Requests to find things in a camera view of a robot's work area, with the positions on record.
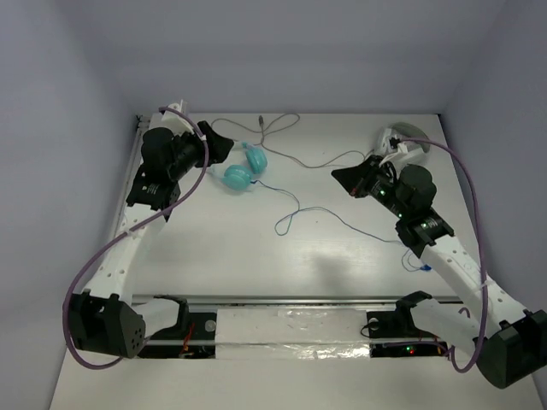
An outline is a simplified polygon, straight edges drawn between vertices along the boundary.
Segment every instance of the blue headphones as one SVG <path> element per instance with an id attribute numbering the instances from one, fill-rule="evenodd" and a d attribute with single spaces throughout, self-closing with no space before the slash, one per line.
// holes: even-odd
<path id="1" fill-rule="evenodd" d="M 249 163 L 249 167 L 244 165 L 231 165 L 224 172 L 224 176 L 221 177 L 221 181 L 228 188 L 233 190 L 246 190 L 253 179 L 253 175 L 263 173 L 268 166 L 268 159 L 266 154 L 260 148 L 257 148 L 250 143 L 236 143 L 246 149 L 245 157 Z M 215 167 L 211 167 L 212 174 L 215 175 Z"/>

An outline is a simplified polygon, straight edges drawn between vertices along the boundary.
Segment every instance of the blue wire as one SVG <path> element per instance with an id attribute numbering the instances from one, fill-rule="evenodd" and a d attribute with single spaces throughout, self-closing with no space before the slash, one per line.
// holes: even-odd
<path id="1" fill-rule="evenodd" d="M 307 212 L 307 211 L 323 211 L 323 212 L 327 212 L 329 213 L 330 215 L 333 215 L 335 216 L 336 218 L 338 218 L 338 220 L 340 222 L 342 222 L 344 225 L 346 225 L 348 228 L 350 228 L 351 230 L 353 231 L 356 231 L 356 232 L 359 232 L 363 235 L 366 235 L 368 237 L 372 237 L 376 240 L 379 240 L 383 243 L 394 243 L 394 244 L 397 244 L 397 245 L 403 245 L 401 242 L 399 241 L 390 241 L 390 240 L 386 240 L 386 239 L 383 239 L 381 237 L 377 237 L 376 235 L 373 235 L 372 233 L 368 233 L 368 232 L 365 232 L 365 231 L 362 231 L 360 229 L 357 229 L 355 228 L 354 226 L 348 224 L 346 221 L 344 221 L 342 218 L 340 218 L 337 214 L 335 214 L 333 211 L 331 211 L 330 209 L 327 209 L 327 208 L 323 208 L 323 207 L 308 207 L 308 208 L 300 208 L 301 207 L 301 204 L 300 204 L 300 201 L 298 201 L 298 198 L 290 193 L 288 190 L 281 190 L 280 188 L 274 188 L 273 186 L 269 186 L 269 185 L 266 185 L 264 184 L 262 181 L 252 181 L 251 182 L 252 184 L 260 184 L 262 185 L 264 188 L 268 188 L 269 190 L 275 190 L 277 192 L 282 192 L 288 196 L 291 196 L 296 202 L 297 202 L 297 205 L 298 205 L 298 208 L 295 212 L 291 213 L 291 214 L 288 214 L 286 216 L 284 216 L 283 218 L 281 218 L 280 220 L 278 220 L 276 223 L 275 223 L 275 226 L 273 227 L 275 229 L 275 233 L 280 236 L 280 237 L 284 237 L 287 233 L 289 233 L 289 230 L 291 229 L 291 224 L 292 224 L 292 219 L 299 213 L 301 212 Z M 286 227 L 286 230 L 284 232 L 279 232 L 278 230 L 278 226 L 280 223 L 284 222 L 285 220 L 289 220 L 289 224 L 287 225 Z"/>
<path id="2" fill-rule="evenodd" d="M 337 214 L 335 214 L 333 211 L 331 211 L 330 209 L 327 209 L 327 208 L 323 208 L 323 207 L 308 207 L 308 208 L 300 208 L 301 207 L 301 203 L 300 201 L 298 201 L 298 198 L 291 192 L 289 192 L 288 190 L 282 190 L 280 188 L 274 188 L 273 186 L 269 186 L 267 184 L 264 184 L 262 181 L 260 180 L 256 180 L 256 181 L 251 181 L 252 184 L 260 184 L 262 185 L 264 188 L 268 188 L 269 190 L 274 190 L 276 192 L 281 192 L 282 194 L 285 194 L 285 195 L 288 195 L 290 196 L 292 199 L 294 199 L 297 203 L 297 210 L 294 211 L 293 213 L 291 214 L 288 214 L 286 216 L 284 216 L 283 218 L 281 218 L 280 220 L 278 220 L 275 225 L 273 226 L 273 229 L 275 230 L 275 233 L 280 236 L 280 237 L 284 237 L 287 233 L 289 233 L 289 230 L 291 229 L 291 225 L 292 225 L 292 219 L 299 213 L 301 212 L 307 212 L 307 211 L 323 211 L 323 212 L 327 212 L 329 213 L 330 215 L 333 215 L 335 216 L 336 218 L 338 218 L 338 220 L 340 222 L 342 222 L 344 225 L 346 225 L 348 228 L 350 228 L 351 230 L 355 231 L 355 232 L 359 232 L 363 235 L 366 235 L 368 237 L 371 237 L 373 239 L 376 239 L 378 241 L 381 241 L 383 243 L 393 243 L 393 244 L 397 244 L 397 245 L 402 245 L 404 246 L 401 242 L 399 241 L 390 241 L 390 240 L 386 240 L 386 239 L 383 239 L 381 237 L 377 237 L 376 235 L 372 234 L 372 233 L 368 233 L 368 232 L 365 232 L 365 231 L 362 231 L 360 229 L 357 229 L 355 228 L 354 226 L 348 224 L 345 220 L 343 220 L 342 218 L 340 218 L 340 216 L 338 216 Z M 282 223 L 283 221 L 285 220 L 289 220 L 289 223 L 287 225 L 287 228 L 285 229 L 284 232 L 279 232 L 278 230 L 278 226 L 280 223 Z M 424 265 L 422 267 L 419 267 L 419 266 L 414 266 L 412 265 L 412 263 L 410 263 L 410 256 L 412 256 L 412 254 L 409 255 L 409 252 L 410 252 L 411 249 L 407 249 L 407 251 L 403 254 L 403 257 L 401 258 L 401 266 L 403 267 L 403 269 L 407 272 L 418 272 L 418 271 L 428 271 L 428 270 L 431 270 L 431 268 L 429 268 L 429 266 L 427 265 Z M 411 267 L 411 269 L 409 269 L 408 267 L 405 266 L 404 262 L 405 262 L 405 257 L 406 256 L 409 256 L 406 260 L 407 264 Z"/>

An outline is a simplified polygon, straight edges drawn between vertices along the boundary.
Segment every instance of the headphone ear cup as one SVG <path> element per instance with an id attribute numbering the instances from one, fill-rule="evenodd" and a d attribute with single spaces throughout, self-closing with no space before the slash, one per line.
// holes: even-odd
<path id="1" fill-rule="evenodd" d="M 250 185 L 252 173 L 243 165 L 231 165 L 224 172 L 222 182 L 233 190 L 245 190 Z"/>
<path id="2" fill-rule="evenodd" d="M 253 173 L 263 173 L 268 166 L 268 159 L 262 149 L 247 149 L 245 156 L 247 157 L 247 162 L 249 162 L 250 169 Z"/>

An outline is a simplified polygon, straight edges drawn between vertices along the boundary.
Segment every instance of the screw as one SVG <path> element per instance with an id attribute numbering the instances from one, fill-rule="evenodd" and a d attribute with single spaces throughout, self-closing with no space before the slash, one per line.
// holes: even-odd
<path id="1" fill-rule="evenodd" d="M 379 322 L 376 318 L 371 318 L 368 321 L 368 329 L 371 331 L 377 331 L 379 329 Z"/>
<path id="2" fill-rule="evenodd" d="M 215 331 L 216 322 L 214 320 L 208 320 L 205 322 L 205 331 Z"/>

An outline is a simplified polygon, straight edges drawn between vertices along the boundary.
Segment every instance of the gray cable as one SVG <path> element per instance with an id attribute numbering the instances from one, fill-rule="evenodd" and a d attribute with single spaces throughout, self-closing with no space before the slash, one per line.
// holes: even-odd
<path id="1" fill-rule="evenodd" d="M 282 118 L 288 116 L 288 115 L 293 115 L 295 117 L 297 117 L 297 119 L 292 122 L 291 124 L 289 124 L 288 126 L 284 126 L 282 128 L 279 128 L 279 129 L 276 129 L 276 130 L 272 130 L 272 131 L 268 131 L 273 124 L 275 124 L 277 121 L 281 120 Z M 276 119 L 274 119 L 272 122 L 270 122 L 268 124 L 268 126 L 264 127 L 264 119 L 262 118 L 261 115 L 259 115 L 258 117 L 258 124 L 260 126 L 260 130 L 253 130 L 252 128 L 249 128 L 248 126 L 244 126 L 243 124 L 239 124 L 238 122 L 234 121 L 234 120 L 229 120 L 228 118 L 217 118 L 216 120 L 214 120 L 213 122 L 211 122 L 211 128 L 213 128 L 213 125 L 215 124 L 215 122 L 217 121 L 225 121 L 225 122 L 228 122 L 230 124 L 233 124 L 235 126 L 239 126 L 241 128 L 243 128 L 244 130 L 248 131 L 248 132 L 252 132 L 253 134 L 261 134 L 262 137 L 261 137 L 261 140 L 260 140 L 260 143 L 258 143 L 256 146 L 262 146 L 266 151 L 268 152 L 271 152 L 273 154 L 277 154 L 277 155 L 281 155 L 281 156 L 284 156 L 285 158 L 290 158 L 292 159 L 294 162 L 296 162 L 298 165 L 300 165 L 301 167 L 304 167 L 304 168 L 308 168 L 308 169 L 317 169 L 317 168 L 323 168 L 323 167 L 328 167 L 328 166 L 335 166 L 334 164 L 332 164 L 333 162 L 335 162 L 338 158 L 344 156 L 344 155 L 347 155 L 347 154 L 350 154 L 350 153 L 356 153 L 356 154 L 360 154 L 362 155 L 362 159 L 365 161 L 367 159 L 367 156 L 370 155 L 373 151 L 370 150 L 368 151 L 366 154 L 363 154 L 361 151 L 357 151 L 357 150 L 350 150 L 350 151 L 346 151 L 344 152 L 343 154 L 340 154 L 338 156 L 336 156 L 335 158 L 332 158 L 330 161 L 327 161 L 325 162 L 324 164 L 320 164 L 320 165 L 307 165 L 307 164 L 304 164 L 302 161 L 300 161 L 298 158 L 296 158 L 295 156 L 292 156 L 292 155 L 288 155 L 288 154 L 285 154 L 283 152 L 279 152 L 279 151 L 276 151 L 275 149 L 271 149 L 269 147 L 267 147 L 266 145 L 264 145 L 264 142 L 266 140 L 266 137 L 268 135 L 271 135 L 271 134 L 274 134 L 276 132 L 281 132 L 281 131 L 284 131 L 288 128 L 291 128 L 292 126 L 296 125 L 296 123 L 298 123 L 298 121 L 300 121 L 300 115 L 299 114 L 282 114 L 280 115 L 279 117 L 277 117 Z"/>

